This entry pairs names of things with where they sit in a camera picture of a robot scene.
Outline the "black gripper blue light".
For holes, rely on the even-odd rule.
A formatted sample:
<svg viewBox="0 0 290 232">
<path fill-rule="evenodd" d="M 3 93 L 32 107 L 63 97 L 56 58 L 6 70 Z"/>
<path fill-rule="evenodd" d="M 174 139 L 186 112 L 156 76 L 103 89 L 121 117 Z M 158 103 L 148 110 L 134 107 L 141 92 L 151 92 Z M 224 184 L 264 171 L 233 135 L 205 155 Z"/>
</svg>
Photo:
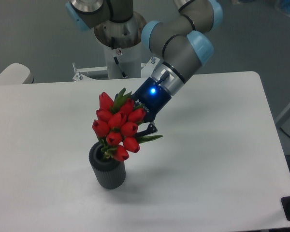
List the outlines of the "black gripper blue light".
<svg viewBox="0 0 290 232">
<path fill-rule="evenodd" d="M 114 103 L 120 103 L 122 94 L 116 94 Z M 155 123 L 157 113 L 166 105 L 171 99 L 171 95 L 164 90 L 157 82 L 151 77 L 147 78 L 145 82 L 131 95 L 134 100 L 134 105 L 143 105 L 145 111 L 144 123 L 150 122 L 147 129 L 136 133 L 136 137 L 143 137 L 154 134 L 158 131 Z"/>
</svg>

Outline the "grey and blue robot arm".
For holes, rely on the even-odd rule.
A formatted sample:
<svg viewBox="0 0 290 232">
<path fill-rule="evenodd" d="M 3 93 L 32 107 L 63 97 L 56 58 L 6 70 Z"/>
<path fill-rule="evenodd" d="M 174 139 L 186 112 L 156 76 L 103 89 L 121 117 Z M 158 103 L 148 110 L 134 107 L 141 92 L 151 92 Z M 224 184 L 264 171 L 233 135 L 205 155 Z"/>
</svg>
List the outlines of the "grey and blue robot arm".
<svg viewBox="0 0 290 232">
<path fill-rule="evenodd" d="M 215 0 L 177 0 L 179 17 L 169 23 L 146 22 L 131 0 L 70 0 L 65 7 L 80 30 L 94 31 L 103 46 L 109 79 L 141 76 L 141 47 L 159 62 L 133 93 L 136 106 L 146 112 L 145 131 L 156 132 L 154 119 L 172 96 L 212 56 L 205 33 L 218 27 L 223 11 Z"/>
</svg>

